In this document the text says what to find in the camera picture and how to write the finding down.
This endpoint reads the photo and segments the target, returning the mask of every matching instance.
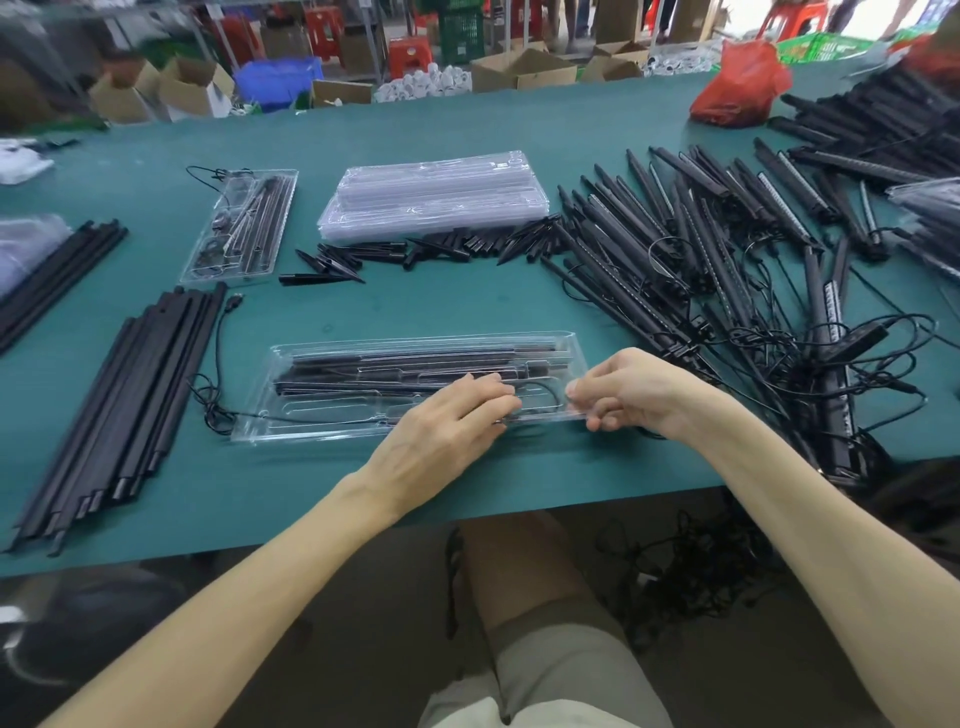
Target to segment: hand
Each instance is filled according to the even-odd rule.
[[[640,349],[624,349],[566,387],[591,432],[646,427],[682,440],[699,403],[721,394],[696,376]]]
[[[499,374],[458,379],[407,412],[348,487],[369,492],[396,521],[490,449],[507,429],[500,421],[520,405]]]

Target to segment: clear plastic tray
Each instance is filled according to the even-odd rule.
[[[412,198],[530,187],[536,182],[522,152],[410,164],[350,167],[337,185],[343,210],[403,204]]]
[[[294,344],[270,349],[230,439],[339,440],[384,435],[464,374],[499,372],[523,407],[508,424],[575,420],[564,389],[587,364],[569,331]]]
[[[227,172],[180,283],[248,279],[274,271],[298,172],[256,169]]]
[[[522,225],[550,201],[522,152],[413,164],[351,167],[317,227],[351,241]]]
[[[336,197],[320,219],[326,240],[350,242],[401,235],[424,235],[455,228],[501,228],[523,225],[550,214],[550,201],[539,187],[507,188],[423,199],[400,207],[345,212]]]

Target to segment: red plastic stool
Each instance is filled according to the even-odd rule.
[[[660,7],[660,0],[654,0],[650,4],[650,10],[647,11],[647,14],[643,16],[643,27],[649,28],[650,33],[654,32],[654,23],[657,22],[657,8]]]
[[[782,23],[777,42],[788,40],[800,34],[800,29],[807,20],[817,21],[816,29],[813,28],[812,22],[810,23],[810,29],[819,33],[824,29],[824,26],[827,25],[828,15],[829,6],[827,3],[805,3],[804,5],[777,3],[770,9],[770,12],[767,13],[767,18],[763,21],[763,25],[760,26],[759,33],[756,34],[756,37],[763,38],[768,29],[774,25],[779,26]]]
[[[402,79],[405,74],[416,70],[426,72],[432,62],[433,51],[426,36],[407,36],[390,41],[388,63],[391,78]]]
[[[510,37],[523,37],[523,0],[512,0],[510,5]],[[530,0],[530,40],[543,40],[543,5]]]
[[[344,31],[344,17],[340,8],[326,6],[310,8],[306,14],[306,32],[313,55],[324,61],[340,58],[340,36]]]
[[[217,32],[213,21],[207,20],[204,26],[216,40],[217,48],[223,54],[221,58],[229,58],[224,40]],[[233,57],[237,59],[238,65],[243,66],[250,61],[263,59],[263,48],[257,42],[256,33],[253,32],[253,28],[246,17],[233,14],[224,15],[223,20],[220,21],[220,27],[224,29],[227,43],[229,43],[230,50],[233,51]]]

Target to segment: green plastic crate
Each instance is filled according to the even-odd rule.
[[[440,53],[447,65],[460,65],[482,58],[485,53],[483,12],[441,12]]]
[[[839,61],[863,53],[874,42],[865,38],[809,33],[777,43],[777,55],[787,65],[814,61]]]
[[[484,0],[415,0],[417,12],[427,15],[431,12],[447,13],[459,11],[480,11]]]

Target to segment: leg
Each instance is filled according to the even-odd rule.
[[[896,33],[900,29],[900,24],[903,22],[903,19],[913,10],[913,6],[916,4],[917,0],[900,0],[897,3],[897,9],[894,11],[893,20],[890,21],[890,25],[887,26],[887,29],[881,37],[892,36]]]
[[[643,728],[671,728],[619,625],[574,565],[556,521],[526,513],[460,528],[507,716],[567,699]]]
[[[560,0],[546,0],[546,20],[550,26],[550,40],[556,40],[560,35]]]
[[[577,36],[577,0],[564,0],[564,18],[566,19],[566,48],[573,48],[573,39]]]
[[[447,566],[454,558],[447,543]],[[501,715],[503,699],[493,673],[493,658],[483,624],[470,597],[470,588],[460,569],[452,581],[453,602],[457,618],[453,648],[457,656],[457,678],[427,701],[418,728],[432,728],[445,718],[481,700],[492,698],[489,711]]]
[[[576,37],[587,37],[590,24],[590,0],[580,0],[577,4]]]
[[[843,2],[837,6],[837,9],[833,11],[833,16],[827,24],[827,32],[836,34],[843,33],[853,18],[853,14],[856,12],[856,6],[859,4],[860,0],[843,0]]]
[[[670,29],[670,21],[673,19],[673,11],[677,7],[677,0],[663,0],[662,4],[663,10],[660,13],[660,32],[665,34]]]

